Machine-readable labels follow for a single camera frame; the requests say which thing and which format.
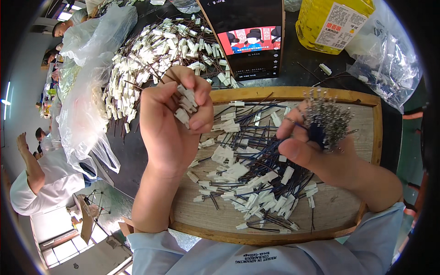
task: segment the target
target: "barcode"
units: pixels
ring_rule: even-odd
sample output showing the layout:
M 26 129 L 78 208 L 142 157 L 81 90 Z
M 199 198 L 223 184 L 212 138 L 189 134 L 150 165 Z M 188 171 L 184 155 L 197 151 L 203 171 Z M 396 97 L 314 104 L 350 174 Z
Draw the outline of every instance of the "barcode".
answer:
M 331 46 L 332 47 L 341 48 L 341 49 L 344 47 L 344 45 L 341 45 L 341 44 L 338 44 L 338 43 L 333 43 Z

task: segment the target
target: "yellow liquid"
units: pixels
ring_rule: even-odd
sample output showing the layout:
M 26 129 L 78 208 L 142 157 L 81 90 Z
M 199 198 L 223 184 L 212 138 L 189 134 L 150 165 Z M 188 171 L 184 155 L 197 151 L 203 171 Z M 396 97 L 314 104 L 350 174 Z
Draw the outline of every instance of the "yellow liquid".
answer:
M 338 55 L 343 49 L 316 44 L 330 9 L 336 2 L 369 17 L 375 10 L 372 0 L 303 0 L 295 24 L 298 39 L 306 49 Z

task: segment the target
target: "cartoon character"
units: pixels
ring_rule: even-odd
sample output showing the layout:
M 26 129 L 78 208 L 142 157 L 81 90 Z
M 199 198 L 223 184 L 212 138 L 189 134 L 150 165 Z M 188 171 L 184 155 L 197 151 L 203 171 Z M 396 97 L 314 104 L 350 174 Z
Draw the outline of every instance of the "cartoon character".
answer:
M 248 34 L 246 34 L 247 41 L 246 44 L 248 46 L 244 46 L 242 49 L 251 50 L 251 51 L 261 51 L 261 44 L 264 43 L 264 40 L 261 39 L 261 30 L 260 29 L 251 29 Z
M 281 48 L 281 26 L 276 26 L 271 31 L 271 39 L 272 44 L 274 44 L 274 50 L 279 50 Z
M 231 44 L 232 52 L 235 54 L 240 53 L 238 51 L 240 48 L 235 46 L 238 44 L 238 42 L 240 42 L 240 39 L 235 38 L 235 35 L 233 33 L 226 33 L 226 34 L 227 34 L 227 38 L 229 40 L 229 43 Z

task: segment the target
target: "black hat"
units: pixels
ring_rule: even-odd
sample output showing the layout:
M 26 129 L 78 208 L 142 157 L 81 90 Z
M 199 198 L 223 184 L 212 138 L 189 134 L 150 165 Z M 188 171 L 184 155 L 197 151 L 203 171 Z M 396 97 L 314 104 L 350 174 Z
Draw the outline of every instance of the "black hat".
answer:
M 261 40 L 261 30 L 260 29 L 251 29 L 249 31 L 249 33 L 246 34 L 246 38 L 251 38 L 251 37 L 258 38 Z
M 275 38 L 272 39 L 272 43 L 274 43 L 278 38 L 281 37 L 281 26 L 276 26 L 275 29 L 271 31 L 271 35 L 275 36 Z
M 226 33 L 227 38 L 229 39 L 229 43 L 238 43 L 240 42 L 240 39 L 235 38 L 235 35 L 233 33 Z

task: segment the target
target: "gray wall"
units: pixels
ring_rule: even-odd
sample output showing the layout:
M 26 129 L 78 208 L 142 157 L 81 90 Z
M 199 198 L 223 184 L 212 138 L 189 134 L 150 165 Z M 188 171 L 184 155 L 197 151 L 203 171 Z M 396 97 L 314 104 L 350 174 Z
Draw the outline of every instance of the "gray wall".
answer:
M 49 127 L 49 120 L 40 118 L 35 103 L 39 101 L 48 73 L 47 70 L 41 69 L 44 52 L 60 41 L 61 38 L 53 38 L 52 35 L 29 33 L 13 64 L 8 96 L 11 105 L 7 107 L 5 121 L 3 121 L 3 104 L 0 109 L 1 146 L 5 146 L 1 149 L 1 162 L 9 173 L 11 182 L 26 168 L 17 150 L 17 136 L 26 132 L 29 150 L 34 152 L 38 147 L 38 141 L 35 138 L 36 129 Z

